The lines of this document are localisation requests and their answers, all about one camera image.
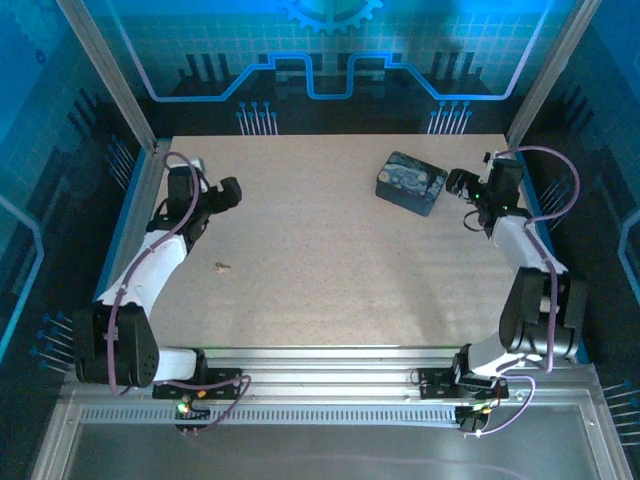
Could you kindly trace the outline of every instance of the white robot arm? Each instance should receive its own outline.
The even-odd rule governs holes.
[[[478,209],[480,225],[504,253],[516,277],[499,331],[461,351],[457,359],[460,381],[465,376],[495,379],[525,360],[539,362],[549,355],[551,275],[556,275],[559,283],[551,355],[570,358],[575,354],[586,304],[586,284],[569,275],[544,245],[535,224],[528,222],[529,212],[517,206],[522,164],[507,158],[485,157],[485,160],[487,168],[480,177],[464,170],[452,171],[447,191]]]
[[[242,191],[234,177],[220,182],[222,191],[211,188],[204,176],[202,160],[190,161],[200,179],[196,208],[183,227],[157,246],[133,271],[118,308],[114,356],[116,380],[120,385],[145,387],[164,380],[189,380],[198,367],[195,350],[158,348],[148,318],[169,277],[204,232],[209,217],[238,205]],[[183,164],[170,167],[167,182],[168,198],[156,210],[142,245],[125,272],[148,254],[151,245],[174,229],[188,211],[194,194],[190,168]],[[107,324],[123,281],[125,273],[98,297],[91,311],[74,315],[76,374],[81,381],[108,382]]]

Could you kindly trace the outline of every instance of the black mounting bracket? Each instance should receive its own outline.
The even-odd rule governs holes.
[[[453,367],[418,368],[412,377],[412,382],[420,388],[422,400],[491,401],[509,398],[509,387],[504,378],[461,378],[456,380]]]
[[[207,390],[202,396],[197,396],[197,391],[186,388],[174,387],[173,385],[155,385],[152,397],[157,400],[180,400],[184,395],[189,395],[195,400],[236,400],[240,396],[242,388],[240,368],[208,368],[207,358],[202,350],[198,350],[195,375],[191,380],[182,383],[189,385],[212,385],[224,382],[231,378],[238,378],[236,383],[225,387]]]

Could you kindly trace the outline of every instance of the starry night painted box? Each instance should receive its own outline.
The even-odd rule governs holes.
[[[376,195],[426,217],[446,179],[444,170],[393,152],[378,174]]]

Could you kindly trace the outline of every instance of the gear graphic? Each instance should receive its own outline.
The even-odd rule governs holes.
[[[46,48],[58,33],[56,8],[54,0],[4,0],[0,3],[0,12],[13,13],[22,32],[40,49]]]
[[[300,28],[314,32],[347,33],[349,27],[359,28],[364,19],[373,18],[373,9],[382,7],[382,0],[280,0],[289,20],[298,20]]]

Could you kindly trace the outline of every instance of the beige tabletop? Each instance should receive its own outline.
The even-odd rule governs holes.
[[[496,331],[513,282],[472,208],[443,191],[424,218],[375,195],[399,150],[483,170],[501,135],[175,137],[242,203],[211,217],[151,315],[164,346],[457,346]],[[163,182],[158,202],[166,195]],[[216,270],[216,263],[229,269]]]

